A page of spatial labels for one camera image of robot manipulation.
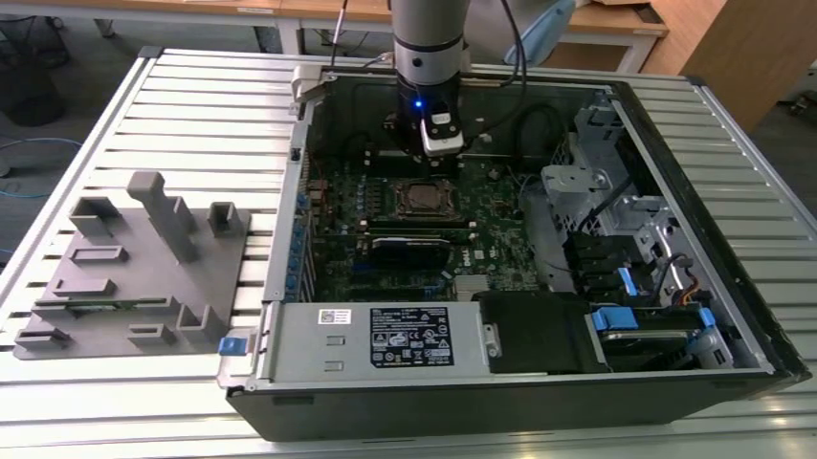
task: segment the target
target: wastebasket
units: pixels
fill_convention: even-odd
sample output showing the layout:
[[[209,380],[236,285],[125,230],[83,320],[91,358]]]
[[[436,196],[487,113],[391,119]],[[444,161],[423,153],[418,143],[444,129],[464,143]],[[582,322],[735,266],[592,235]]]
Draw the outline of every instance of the wastebasket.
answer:
[[[38,16],[0,19],[0,111],[14,124],[40,126],[62,116],[65,104],[46,68],[68,58],[52,21]]]

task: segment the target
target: black cable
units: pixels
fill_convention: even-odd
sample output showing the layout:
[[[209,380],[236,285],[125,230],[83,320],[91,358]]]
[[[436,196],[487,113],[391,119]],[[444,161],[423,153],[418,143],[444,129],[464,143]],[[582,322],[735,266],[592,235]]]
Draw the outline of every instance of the black cable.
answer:
[[[335,31],[327,31],[331,32],[328,35],[324,34],[324,31],[319,31],[317,29],[312,29],[312,32],[315,32],[315,34],[324,40],[329,42],[329,45],[332,44],[332,37],[335,36]],[[337,34],[337,38],[340,38],[341,36],[346,35],[347,31],[340,31],[340,33]]]
[[[552,263],[550,263],[547,260],[542,260],[544,262],[544,265],[547,265],[550,268],[552,268],[554,270],[558,271],[563,271],[564,273],[570,273],[572,274],[572,271],[568,270],[567,268],[562,268],[560,266],[554,265]]]
[[[666,274],[669,273],[669,269],[673,266],[673,263],[675,263],[675,261],[678,261],[681,258],[686,258],[686,254],[681,252],[675,253],[673,256],[669,257],[669,259],[666,260],[666,263],[661,267],[661,274],[658,275],[658,282],[655,283],[655,286],[653,287],[653,294],[650,295],[650,299],[647,300],[649,306],[655,305],[658,301],[658,297],[661,295],[661,286],[663,285],[663,280],[666,280]]]
[[[510,128],[512,132],[512,148],[510,152],[512,156],[515,156],[518,161],[520,161],[522,157],[524,156],[522,152],[522,134],[524,130],[524,125],[527,124],[531,115],[534,115],[535,113],[542,113],[544,115],[544,149],[552,143],[559,144],[563,141],[564,136],[567,135],[567,127],[564,125],[564,120],[562,119],[562,114],[552,105],[550,105],[547,102],[538,102],[524,107],[524,110],[522,110],[519,115],[515,117],[515,120],[512,121],[512,126]],[[559,125],[558,133],[551,129],[551,126],[554,124]]]
[[[358,46],[355,46],[355,48],[352,48],[352,51],[346,52],[347,55],[352,55],[363,46],[366,39],[368,38],[368,32],[366,32],[363,34],[363,38],[360,39],[360,43],[358,43]]]
[[[346,6],[348,5],[348,0],[343,0],[343,6],[340,7],[340,13],[339,14],[346,14]],[[337,24],[337,28],[341,29],[343,28],[343,22],[340,21],[340,23]],[[336,40],[332,37],[332,57],[329,60],[329,66],[335,67],[335,57],[336,57]]]
[[[374,59],[371,59],[366,64],[363,64],[363,68],[368,67],[370,65],[376,64],[378,62],[380,62],[383,60],[383,58],[378,55]]]
[[[371,142],[371,136],[363,130],[352,131],[346,138],[340,141],[340,156],[346,156],[348,154],[350,146],[352,145],[352,141],[358,138],[363,137],[366,142]]]
[[[612,201],[619,198],[619,196],[625,193],[625,190],[629,188],[630,185],[633,185],[633,178],[627,176],[625,181],[619,183],[619,185],[612,189],[612,191],[610,191],[610,194],[607,194],[607,197],[603,198],[600,204],[595,206],[592,210],[590,210],[587,216],[582,219],[580,223],[575,227],[575,231],[583,230],[584,225],[587,225],[587,223],[590,223],[592,219],[598,217],[603,210],[610,207]]]
[[[512,73],[504,79],[504,81],[502,83],[499,83],[499,87],[504,88],[506,86],[510,86],[515,82],[515,79],[516,79],[518,76],[519,76],[519,49],[516,48],[516,51],[515,51],[515,61],[512,63]]]
[[[508,18],[510,28],[512,29],[512,40],[515,42],[514,66],[518,65],[522,70],[522,78],[519,79],[519,83],[520,83],[519,97],[516,99],[515,105],[512,106],[512,109],[510,109],[510,111],[503,115],[503,117],[500,117],[494,122],[484,125],[479,135],[484,134],[487,131],[494,129],[496,126],[499,126],[500,124],[503,124],[507,120],[512,118],[512,116],[516,114],[516,112],[522,108],[522,105],[524,104],[524,95],[527,93],[527,56],[524,55],[524,46],[522,46],[522,35],[519,34],[519,28],[515,25],[515,19],[512,19],[512,12],[511,12],[511,7],[508,6],[508,0],[499,0],[499,1],[502,2],[502,9],[506,11],[506,17]],[[464,142],[466,149],[470,148],[471,143],[474,142],[474,140],[476,139],[479,135],[472,136],[471,138],[466,140]]]

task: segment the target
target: table leg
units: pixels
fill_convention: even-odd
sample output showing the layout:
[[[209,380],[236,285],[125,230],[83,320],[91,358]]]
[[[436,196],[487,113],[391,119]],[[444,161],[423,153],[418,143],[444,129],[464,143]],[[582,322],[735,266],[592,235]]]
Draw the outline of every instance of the table leg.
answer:
[[[112,38],[116,35],[116,31],[113,30],[113,20],[112,19],[95,19],[93,23],[97,26],[97,30],[100,31],[101,38]]]
[[[277,31],[280,33],[280,46],[283,47],[283,53],[285,55],[301,55],[304,53],[304,48],[299,19],[280,17],[276,22]]]
[[[650,51],[655,46],[657,38],[651,35],[635,35],[631,45],[627,48],[625,57],[618,64],[616,72],[626,74],[637,74],[641,72],[641,67],[647,60]]]
[[[255,41],[261,53],[279,55],[283,52],[280,46],[280,33],[275,27],[252,27],[255,31]]]

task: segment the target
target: cable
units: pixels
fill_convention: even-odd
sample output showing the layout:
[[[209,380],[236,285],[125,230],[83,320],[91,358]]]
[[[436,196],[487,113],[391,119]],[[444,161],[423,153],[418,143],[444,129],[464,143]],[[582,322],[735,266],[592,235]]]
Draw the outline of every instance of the cable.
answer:
[[[351,146],[352,141],[358,137],[363,137],[366,142],[371,142],[371,136],[368,135],[366,131],[363,130],[354,131],[351,134],[348,134],[348,136],[346,136],[343,141],[340,141],[340,148],[339,148],[340,156],[346,156],[348,152],[348,147]]]
[[[522,184],[519,183],[519,179],[515,178],[515,175],[512,173],[512,169],[510,166],[507,166],[508,169],[508,175],[510,175],[510,179],[512,180],[512,182],[515,183],[516,186],[522,186]]]
[[[515,52],[515,61],[512,63],[512,73],[506,78],[506,80],[502,83],[499,83],[499,87],[504,88],[506,86],[510,86],[512,84],[512,82],[515,81],[518,76],[519,76],[519,51],[516,49],[516,52]]]
[[[5,196],[8,198],[36,199],[36,198],[44,198],[45,196],[50,196],[50,193],[44,193],[44,194],[16,194],[16,193],[9,193],[8,191],[0,191],[0,196]]]
[[[527,93],[527,56],[524,55],[524,46],[522,45],[522,35],[519,34],[519,28],[515,25],[515,19],[512,19],[512,12],[511,12],[511,7],[508,6],[508,0],[500,0],[500,2],[502,2],[502,9],[506,12],[506,17],[510,22],[510,28],[512,30],[512,40],[515,42],[514,66],[518,65],[522,70],[522,78],[519,79],[519,82],[520,82],[519,97],[516,98],[515,105],[512,106],[510,111],[494,122],[486,124],[484,127],[482,128],[480,133],[476,136],[472,136],[466,140],[464,142],[466,149],[471,147],[471,143],[474,142],[475,138],[479,135],[484,134],[487,131],[494,129],[496,126],[499,126],[500,124],[503,124],[507,120],[512,118],[515,113],[520,110],[522,105],[524,104],[524,96]]]
[[[56,137],[38,137],[34,139],[20,139],[16,140],[13,142],[5,143],[4,145],[0,145],[0,150],[4,150],[5,148],[9,148],[10,146],[14,145],[20,145],[21,143],[29,143],[29,142],[58,142],[58,143],[69,143],[70,145],[73,145],[76,147],[76,149],[81,148],[81,143],[77,141],[72,141],[70,139],[61,139],[61,138],[56,138]],[[44,198],[45,196],[49,196],[50,193],[42,193],[42,194],[16,194],[16,193],[10,193],[8,191],[0,191],[0,196],[5,196],[6,198],[22,198],[22,199],[37,199],[37,198]]]
[[[552,268],[554,270],[558,271],[563,271],[564,273],[570,273],[572,274],[572,271],[568,270],[567,268],[562,268],[560,266],[554,265],[552,263],[550,263],[547,260],[542,260],[544,262],[544,265],[547,265],[550,268]]]
[[[527,177],[524,177],[524,180],[522,181],[522,185],[519,185],[519,195],[515,198],[515,205],[519,209],[522,209],[522,194],[524,193],[524,186],[527,186],[527,182],[534,178],[532,175],[528,175]]]
[[[619,198],[619,196],[625,193],[625,190],[629,188],[630,185],[633,185],[633,178],[627,176],[625,181],[621,182],[619,185],[612,189],[610,194],[607,194],[607,197],[603,198],[603,201],[600,201],[600,204],[590,210],[590,212],[587,213],[587,216],[582,219],[578,226],[575,227],[575,231],[583,230],[584,225],[587,225],[587,223],[590,223],[592,219],[598,217],[598,215],[603,212],[603,210],[610,207],[610,205],[612,204],[612,201],[615,201]]]
[[[675,304],[687,304],[694,293],[698,290],[701,290],[701,282],[698,281],[698,278],[691,273],[689,268],[685,268],[685,274],[686,274],[686,277],[689,277],[689,279],[691,280],[691,284],[689,285],[689,287],[686,287],[682,290],[681,295],[678,296],[678,299],[675,301]]]
[[[332,44],[332,36],[335,36],[335,31],[329,31],[329,32],[331,32],[331,33],[329,33],[329,35],[331,35],[331,36],[329,36],[329,35],[325,35],[325,34],[324,34],[324,31],[319,31],[317,29],[312,29],[311,31],[312,31],[312,32],[315,32],[315,34],[316,34],[316,35],[317,35],[317,36],[319,36],[319,37],[320,37],[323,40],[328,41],[328,42],[329,42],[329,44]],[[344,35],[346,35],[346,31],[341,31],[339,36],[344,36]]]
[[[363,38],[360,39],[360,42],[358,43],[358,46],[355,46],[355,48],[352,48],[352,51],[346,52],[347,55],[352,55],[363,46],[366,39],[368,38],[368,32],[366,32],[363,34]]]
[[[16,140],[13,142],[5,143],[4,145],[0,145],[0,150],[8,148],[9,146],[20,145],[21,143],[29,143],[29,142],[69,143],[76,148],[81,148],[81,143],[77,142],[77,141],[72,141],[70,139],[60,139],[60,138],[56,138],[56,137],[40,137],[40,138],[34,138],[34,139],[20,139],[20,140]]]
[[[532,244],[527,245],[527,249],[532,252],[536,253],[536,246],[534,246]],[[547,260],[544,260],[544,258],[540,259],[540,261],[543,261],[544,265],[547,265],[550,268],[552,268],[554,270],[558,271],[563,271],[564,273],[570,273],[572,274],[572,271],[568,268],[562,268],[559,265],[554,265],[552,263],[550,263]]]
[[[542,113],[544,115],[544,145],[550,145],[551,143],[558,142],[558,148],[564,143],[564,139],[567,137],[567,126],[564,125],[564,120],[562,119],[562,114],[559,113],[559,110],[547,102],[538,102],[532,105],[528,105],[515,117],[515,120],[512,121],[512,127],[510,129],[512,132],[511,153],[516,157],[518,161],[520,161],[522,157],[524,156],[522,152],[522,132],[531,115],[534,115],[535,113]],[[550,129],[550,126],[552,124],[559,125],[558,133],[555,133],[555,131]]]
[[[340,7],[340,12],[336,16],[336,26],[335,26],[335,37],[332,39],[332,58],[329,60],[329,66],[335,67],[335,57],[336,57],[336,41],[340,37],[340,29],[343,29],[343,19],[346,19],[346,7],[348,6],[348,0],[343,0],[343,6]]]
[[[383,61],[383,56],[378,55],[374,59],[371,59],[366,64],[363,64],[363,68],[368,67],[370,65],[374,65],[379,62]]]
[[[655,283],[655,286],[653,288],[653,294],[650,295],[650,298],[647,299],[649,306],[655,305],[658,301],[658,297],[661,295],[661,286],[663,285],[663,280],[666,280],[666,274],[669,273],[669,268],[670,266],[673,266],[673,263],[675,263],[675,261],[678,261],[681,258],[686,258],[686,254],[681,252],[675,253],[673,256],[669,257],[669,259],[666,260],[666,263],[661,267],[661,273],[658,275],[658,282]]]

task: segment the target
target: motherboard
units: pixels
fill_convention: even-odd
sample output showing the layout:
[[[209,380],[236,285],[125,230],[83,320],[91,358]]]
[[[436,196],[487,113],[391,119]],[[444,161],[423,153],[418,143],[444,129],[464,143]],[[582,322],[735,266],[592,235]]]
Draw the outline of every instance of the motherboard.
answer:
[[[315,162],[315,301],[470,300],[468,282],[539,289],[518,205],[534,181],[488,159],[459,159],[456,169],[418,179]]]

